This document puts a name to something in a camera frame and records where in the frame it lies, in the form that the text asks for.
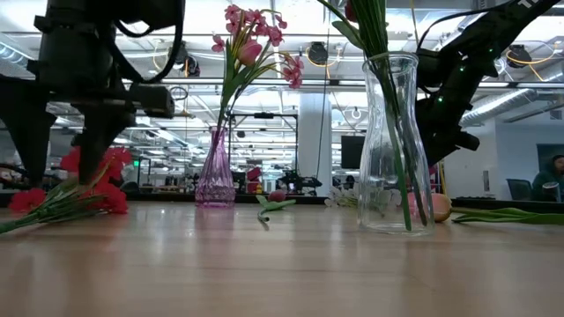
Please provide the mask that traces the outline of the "person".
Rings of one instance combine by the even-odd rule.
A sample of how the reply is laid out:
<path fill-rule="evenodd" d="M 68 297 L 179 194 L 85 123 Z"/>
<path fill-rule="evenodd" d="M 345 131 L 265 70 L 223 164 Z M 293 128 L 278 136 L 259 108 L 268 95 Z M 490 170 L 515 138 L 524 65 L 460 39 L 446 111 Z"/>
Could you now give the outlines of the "person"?
<path fill-rule="evenodd" d="M 564 196 L 564 155 L 556 155 L 536 175 L 532 183 L 532 200 L 541 202 L 555 202 L 543 193 L 542 185 L 546 182 L 560 183 L 561 199 Z"/>

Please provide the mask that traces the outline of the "pink ribbed glass vase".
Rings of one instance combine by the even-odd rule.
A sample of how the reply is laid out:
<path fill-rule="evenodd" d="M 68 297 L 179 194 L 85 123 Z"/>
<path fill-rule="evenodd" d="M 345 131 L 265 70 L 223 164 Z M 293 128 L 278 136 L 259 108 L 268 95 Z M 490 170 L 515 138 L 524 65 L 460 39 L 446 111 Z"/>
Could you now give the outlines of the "pink ribbed glass vase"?
<path fill-rule="evenodd" d="M 200 208 L 230 208 L 234 205 L 234 180 L 225 147 L 225 132 L 221 127 L 211 129 L 210 150 L 195 192 Z"/>

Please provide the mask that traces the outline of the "silver ceiling air duct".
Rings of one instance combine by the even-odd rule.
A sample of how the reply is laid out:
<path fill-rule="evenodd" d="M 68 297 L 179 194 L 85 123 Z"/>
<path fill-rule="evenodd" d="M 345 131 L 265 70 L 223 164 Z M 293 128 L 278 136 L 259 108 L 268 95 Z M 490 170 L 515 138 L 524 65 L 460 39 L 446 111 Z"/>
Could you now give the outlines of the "silver ceiling air duct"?
<path fill-rule="evenodd" d="M 465 113 L 459 122 L 460 126 L 470 127 L 479 124 L 498 114 L 525 106 L 538 98 L 539 89 L 564 89 L 564 62 L 555 64 L 540 72 L 544 81 L 520 82 L 510 91 L 491 94 L 472 102 L 473 108 Z"/>
<path fill-rule="evenodd" d="M 27 65 L 34 58 L 15 47 L 0 41 L 0 61 L 6 62 L 22 69 L 27 69 Z"/>

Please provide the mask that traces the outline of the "red background object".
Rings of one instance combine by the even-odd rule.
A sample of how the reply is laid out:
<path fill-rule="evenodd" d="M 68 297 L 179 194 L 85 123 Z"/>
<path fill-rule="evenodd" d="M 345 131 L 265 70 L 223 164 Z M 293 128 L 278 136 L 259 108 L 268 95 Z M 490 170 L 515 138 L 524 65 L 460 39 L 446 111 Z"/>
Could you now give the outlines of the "red background object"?
<path fill-rule="evenodd" d="M 261 181 L 262 171 L 259 167 L 254 167 L 253 169 L 247 171 L 246 175 L 246 187 L 249 194 L 262 194 L 263 185 Z"/>

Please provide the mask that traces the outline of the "peach pink artificial tulip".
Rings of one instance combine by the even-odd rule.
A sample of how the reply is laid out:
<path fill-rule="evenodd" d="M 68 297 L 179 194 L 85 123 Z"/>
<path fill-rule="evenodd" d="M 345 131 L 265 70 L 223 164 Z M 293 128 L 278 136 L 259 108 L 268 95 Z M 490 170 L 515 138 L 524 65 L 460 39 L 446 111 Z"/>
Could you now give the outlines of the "peach pink artificial tulip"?
<path fill-rule="evenodd" d="M 536 213 L 517 208 L 501 208 L 497 210 L 480 210 L 453 207 L 452 201 L 444 194 L 431 194 L 435 223 L 449 219 L 453 213 L 459 217 L 452 218 L 454 223 L 517 223 L 526 225 L 564 225 L 564 214 Z"/>

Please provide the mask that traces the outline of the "pink artificial blossom spray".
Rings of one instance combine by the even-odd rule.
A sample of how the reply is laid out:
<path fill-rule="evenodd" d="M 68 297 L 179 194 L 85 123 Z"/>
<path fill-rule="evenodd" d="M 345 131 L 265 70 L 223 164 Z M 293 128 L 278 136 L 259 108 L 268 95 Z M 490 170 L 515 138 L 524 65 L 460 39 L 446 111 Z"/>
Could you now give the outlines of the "pink artificial blossom spray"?
<path fill-rule="evenodd" d="M 224 10 L 224 16 L 229 36 L 224 39 L 217 34 L 213 35 L 214 45 L 211 47 L 213 52 L 222 53 L 225 57 L 228 41 L 238 48 L 248 40 L 255 40 L 263 46 L 263 53 L 256 59 L 258 71 L 253 81 L 268 71 L 275 71 L 289 84 L 290 88 L 298 89 L 302 86 L 303 61 L 298 56 L 293 57 L 287 52 L 276 50 L 284 41 L 283 31 L 287 28 L 287 23 L 282 19 L 280 12 L 270 9 L 244 10 L 235 4 L 230 4 Z M 232 109 L 235 101 L 230 100 L 226 113 Z"/>

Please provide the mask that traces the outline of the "red tool cart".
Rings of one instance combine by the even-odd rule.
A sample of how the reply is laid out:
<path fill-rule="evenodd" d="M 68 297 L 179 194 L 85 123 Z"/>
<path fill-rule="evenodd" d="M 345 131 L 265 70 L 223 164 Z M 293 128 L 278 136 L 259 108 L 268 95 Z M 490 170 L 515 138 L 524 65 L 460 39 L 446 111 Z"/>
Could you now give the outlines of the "red tool cart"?
<path fill-rule="evenodd" d="M 441 176 L 440 176 L 440 167 L 438 164 L 429 167 L 429 178 L 430 178 L 430 185 L 431 191 L 433 193 L 442 193 L 442 184 L 441 184 Z"/>

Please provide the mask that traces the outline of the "black monitor screen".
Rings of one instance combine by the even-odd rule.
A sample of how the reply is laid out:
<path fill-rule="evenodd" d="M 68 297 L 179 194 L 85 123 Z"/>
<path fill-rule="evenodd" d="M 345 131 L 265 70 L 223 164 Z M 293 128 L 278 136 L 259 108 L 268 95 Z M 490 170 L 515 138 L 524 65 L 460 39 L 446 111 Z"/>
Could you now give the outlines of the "black monitor screen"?
<path fill-rule="evenodd" d="M 341 136 L 341 167 L 359 169 L 365 137 Z"/>

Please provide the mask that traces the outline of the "white artificial blossom spray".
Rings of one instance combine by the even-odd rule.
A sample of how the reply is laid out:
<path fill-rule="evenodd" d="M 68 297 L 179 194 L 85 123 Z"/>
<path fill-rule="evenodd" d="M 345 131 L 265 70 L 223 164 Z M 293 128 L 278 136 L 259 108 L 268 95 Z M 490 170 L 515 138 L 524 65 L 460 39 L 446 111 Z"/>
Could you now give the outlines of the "white artificial blossom spray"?
<path fill-rule="evenodd" d="M 324 200 L 328 207 L 357 208 L 360 204 L 360 187 L 355 184 L 352 188 L 330 189 L 328 197 Z M 367 207 L 376 210 L 397 208 L 402 204 L 402 195 L 397 189 L 379 189 L 368 194 Z"/>

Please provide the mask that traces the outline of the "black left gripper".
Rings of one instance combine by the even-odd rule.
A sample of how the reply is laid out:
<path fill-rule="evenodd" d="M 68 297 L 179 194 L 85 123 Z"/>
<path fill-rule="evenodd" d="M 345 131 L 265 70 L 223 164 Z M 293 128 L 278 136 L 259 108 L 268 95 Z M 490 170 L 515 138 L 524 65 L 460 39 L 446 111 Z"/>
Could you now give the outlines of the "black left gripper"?
<path fill-rule="evenodd" d="M 87 88 L 42 85 L 36 80 L 0 75 L 0 119 L 27 171 L 31 184 L 41 184 L 46 168 L 50 128 L 56 117 L 46 111 L 49 102 L 75 105 L 84 116 L 82 132 L 72 139 L 79 149 L 78 180 L 88 184 L 97 174 L 108 147 L 135 123 L 135 109 L 150 117 L 171 119 L 175 105 L 161 85 L 130 84 L 125 88 Z"/>

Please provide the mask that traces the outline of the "dark red artificial tulip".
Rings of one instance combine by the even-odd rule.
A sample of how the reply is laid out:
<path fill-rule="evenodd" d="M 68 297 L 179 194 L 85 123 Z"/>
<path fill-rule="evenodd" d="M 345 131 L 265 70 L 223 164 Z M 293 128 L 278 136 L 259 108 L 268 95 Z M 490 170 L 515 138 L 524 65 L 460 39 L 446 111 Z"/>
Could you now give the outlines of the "dark red artificial tulip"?
<path fill-rule="evenodd" d="M 256 218 L 265 230 L 269 229 L 271 212 L 282 211 L 285 207 L 295 205 L 295 199 L 288 199 L 284 190 L 278 189 L 268 195 L 256 195 L 261 210 L 257 212 Z"/>

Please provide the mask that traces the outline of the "black background rig frame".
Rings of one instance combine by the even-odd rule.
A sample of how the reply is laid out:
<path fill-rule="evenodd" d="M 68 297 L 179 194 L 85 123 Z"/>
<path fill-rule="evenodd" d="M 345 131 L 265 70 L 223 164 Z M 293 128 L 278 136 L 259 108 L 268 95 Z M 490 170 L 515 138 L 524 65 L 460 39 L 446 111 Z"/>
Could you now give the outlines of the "black background rig frame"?
<path fill-rule="evenodd" d="M 230 113 L 226 151 L 236 194 L 248 194 L 246 175 L 254 167 L 262 171 L 263 191 L 274 190 L 286 170 L 298 170 L 298 115 Z"/>

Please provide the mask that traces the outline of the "dark office chair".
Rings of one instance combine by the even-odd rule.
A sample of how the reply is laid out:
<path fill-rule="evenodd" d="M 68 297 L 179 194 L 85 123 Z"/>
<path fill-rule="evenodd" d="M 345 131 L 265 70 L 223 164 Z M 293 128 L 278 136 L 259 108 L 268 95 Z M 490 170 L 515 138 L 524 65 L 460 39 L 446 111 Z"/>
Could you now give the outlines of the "dark office chair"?
<path fill-rule="evenodd" d="M 542 185 L 543 193 L 554 199 L 555 202 L 561 202 L 560 183 L 558 181 L 546 182 Z"/>
<path fill-rule="evenodd" d="M 509 193 L 514 201 L 530 201 L 532 186 L 527 180 L 507 179 Z"/>

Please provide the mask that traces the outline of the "white building column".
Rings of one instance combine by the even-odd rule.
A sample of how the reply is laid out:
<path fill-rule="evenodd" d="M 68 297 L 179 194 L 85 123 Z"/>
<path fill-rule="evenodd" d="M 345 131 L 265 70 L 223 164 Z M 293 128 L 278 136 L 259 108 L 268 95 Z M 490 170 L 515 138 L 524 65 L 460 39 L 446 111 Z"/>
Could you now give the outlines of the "white building column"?
<path fill-rule="evenodd" d="M 318 196 L 327 196 L 332 186 L 331 103 L 326 94 L 300 95 L 298 113 L 298 169 L 302 177 L 315 177 L 322 186 Z"/>

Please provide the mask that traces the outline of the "black background equipment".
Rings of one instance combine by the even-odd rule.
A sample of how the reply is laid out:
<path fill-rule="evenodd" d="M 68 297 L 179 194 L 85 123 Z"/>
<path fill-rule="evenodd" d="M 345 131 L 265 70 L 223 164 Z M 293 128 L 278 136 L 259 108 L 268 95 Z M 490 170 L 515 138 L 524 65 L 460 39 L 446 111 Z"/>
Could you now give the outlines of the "black background equipment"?
<path fill-rule="evenodd" d="M 323 184 L 314 176 L 300 176 L 297 170 L 285 171 L 284 176 L 279 179 L 290 195 L 317 196 L 316 190 Z"/>

